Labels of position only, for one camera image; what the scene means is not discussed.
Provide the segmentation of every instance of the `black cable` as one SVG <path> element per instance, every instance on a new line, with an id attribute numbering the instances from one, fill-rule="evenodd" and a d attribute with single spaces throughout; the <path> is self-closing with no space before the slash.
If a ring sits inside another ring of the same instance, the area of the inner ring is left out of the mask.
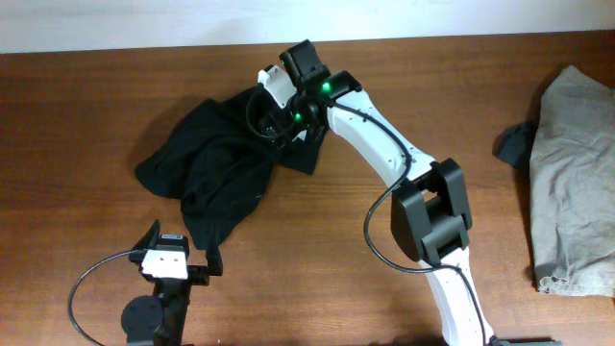
<path id="1" fill-rule="evenodd" d="M 68 319 L 70 319 L 70 323 L 73 325 L 73 327 L 75 327 L 77 332 L 79 332 L 81 336 L 83 336 L 87 341 L 89 341 L 93 345 L 105 346 L 102 343 L 98 342 L 95 338 L 89 336 L 86 332 L 84 332 L 84 330 L 81 329 L 81 326 L 79 326 L 79 323 L 77 323 L 77 321 L 75 320 L 75 315 L 73 314 L 73 298 L 75 297 L 75 292 L 77 291 L 77 287 L 79 287 L 79 284 L 86 278 L 87 275 L 89 275 L 89 273 L 94 271 L 99 266 L 107 263 L 108 261 L 119 259 L 121 257 L 128 256 L 130 254 L 140 253 L 140 252 L 142 252 L 142 250 L 124 251 L 122 253 L 115 254 L 113 256 L 107 257 L 106 259 L 99 261 L 98 263 L 92 265 L 88 270 L 86 270 L 86 272 L 81 276 L 81 278 L 79 278 L 79 280 L 77 280 L 77 282 L 73 285 L 73 289 L 70 290 L 70 294 L 68 295 L 68 305 L 67 305 L 68 306 Z"/>
<path id="2" fill-rule="evenodd" d="M 259 136 L 265 139 L 275 140 L 283 136 L 286 136 L 295 127 L 295 122 L 293 121 L 293 119 L 290 119 L 290 125 L 288 125 L 288 127 L 283 129 L 279 134 L 276 134 L 273 136 L 264 135 L 260 131 L 255 129 L 254 125 L 252 125 L 252 117 L 250 115 L 252 114 L 252 106 L 254 102 L 256 101 L 257 97 L 262 93 L 263 89 L 264 89 L 264 86 L 258 85 L 257 89 L 252 93 L 252 95 L 250 95 L 250 98 L 248 99 L 248 103 L 246 104 L 246 124 L 248 125 L 248 129 L 250 129 L 250 131 L 256 136 Z M 272 117 L 272 119 L 276 123 L 276 125 L 281 127 L 280 123 L 276 120 L 275 117 Z"/>
<path id="3" fill-rule="evenodd" d="M 408 150 L 407 150 L 406 146 L 404 145 L 404 143 L 389 128 L 384 126 L 380 121 L 375 119 L 373 116 L 371 116 L 371 115 L 369 115 L 367 113 L 364 113 L 362 111 L 358 111 L 358 110 L 352 109 L 350 107 L 347 107 L 347 106 L 344 106 L 344 105 L 340 105 L 340 104 L 338 104 L 337 102 L 335 102 L 335 101 L 333 101 L 331 99 L 321 98 L 321 101 L 324 102 L 329 107 L 336 107 L 336 108 L 339 108 L 341 110 L 351 112 L 352 114 L 358 115 L 358 116 L 360 116 L 363 119 L 369 120 L 374 125 L 378 126 L 387 135 L 389 135 L 390 138 L 393 139 L 397 143 L 397 145 L 399 145 L 400 149 L 404 153 L 404 157 L 406 158 L 406 169 L 404 169 L 404 173 L 402 173 L 400 178 L 395 183 L 393 183 L 393 185 L 391 185 L 387 190 L 384 191 L 384 193 L 376 200 L 376 202 L 374 202 L 372 207 L 367 211 L 367 214 L 365 215 L 365 221 L 363 222 L 363 236 L 365 237 L 365 242 L 367 243 L 367 246 L 370 248 L 370 250 L 372 250 L 374 255 L 376 255 L 377 258 L 379 258 L 381 261 L 386 263 L 386 265 L 388 265 L 388 266 L 390 266 L 390 267 L 392 267 L 394 269 L 397 269 L 397 270 L 399 270 L 401 272 L 404 272 L 404 273 L 408 273 L 408 274 L 428 274 L 428 273 L 432 273 L 432 272 L 435 272 L 435 271 L 441 270 L 441 269 L 454 270 L 461 277 L 461 280 L 463 280 L 463 283 L 465 284 L 465 287 L 467 288 L 468 292 L 470 293 L 470 298 L 472 298 L 472 304 L 474 305 L 474 309 L 476 310 L 477 317 L 479 319 L 480 330 L 482 331 L 482 344 L 485 345 L 485 339 L 487 338 L 487 335 L 486 335 L 486 331 L 484 329 L 484 322 L 482 321 L 482 316 L 480 315 L 479 302 L 477 300 L 476 295 L 474 294 L 474 291 L 473 291 L 472 287 L 470 286 L 470 281 L 463 274 L 463 270 L 461 268 L 459 268 L 457 266 L 449 265 L 449 264 L 441 264 L 441 265 L 438 265 L 438 266 L 434 266 L 432 268 L 409 268 L 409 267 L 404 267 L 404 266 L 399 265 L 399 264 L 391 261 L 390 259 L 386 258 L 376 248 L 376 246 L 372 242 L 371 237 L 369 236 L 369 224 L 370 224 L 370 221 L 372 220 L 372 216 L 374 215 L 374 212 L 376 212 L 376 210 L 382 204 L 382 202 L 384 202 L 384 200 L 388 196 L 390 196 L 391 193 L 393 193 L 393 190 L 395 190 L 397 187 L 399 187 L 402 184 L 402 182 L 406 179 L 407 174 L 409 173 L 410 168 L 412 166 L 412 156 L 408 152 Z"/>

